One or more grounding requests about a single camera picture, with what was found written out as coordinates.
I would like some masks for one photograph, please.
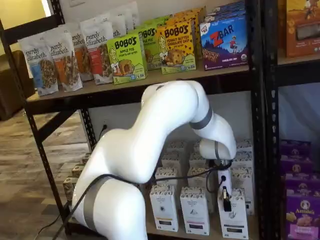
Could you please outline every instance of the purple box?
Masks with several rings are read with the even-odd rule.
[[[286,173],[312,174],[314,169],[314,163],[307,156],[281,155],[280,164],[280,174],[282,176]]]
[[[285,215],[287,240],[318,240],[320,192],[288,189]]]
[[[309,157],[311,154],[311,142],[282,139],[280,142],[280,154]]]
[[[248,39],[245,15],[200,24],[204,70],[247,64]]]
[[[285,188],[320,190],[320,175],[315,173],[286,173]]]

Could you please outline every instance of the wall outlet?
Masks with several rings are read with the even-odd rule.
[[[84,4],[86,0],[69,0],[70,7],[78,6]]]

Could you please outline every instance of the green box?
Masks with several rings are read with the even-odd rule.
[[[157,24],[146,24],[138,26],[132,33],[140,33],[143,37],[143,45],[145,52],[145,59],[148,70],[160,69],[161,58],[158,46],[158,39],[156,37]]]
[[[130,33],[106,42],[113,83],[123,84],[145,79],[148,75],[142,34]]]

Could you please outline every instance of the wooden floor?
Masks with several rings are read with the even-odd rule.
[[[36,116],[38,128],[53,116]],[[76,112],[59,127],[44,146],[65,203],[62,183],[89,151],[79,114]],[[33,240],[38,230],[57,216],[58,209],[33,134],[21,111],[7,121],[0,121],[0,240]],[[38,239],[50,240],[60,224],[57,222]],[[94,238],[74,236],[72,239]]]

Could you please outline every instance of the brown couch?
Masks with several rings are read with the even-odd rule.
[[[26,98],[35,93],[34,83],[29,78],[28,69],[22,51],[14,51],[13,58],[22,80],[22,88]],[[0,56],[0,119],[9,119],[15,112],[23,107],[18,89],[14,81],[14,75],[10,69],[7,56]]]

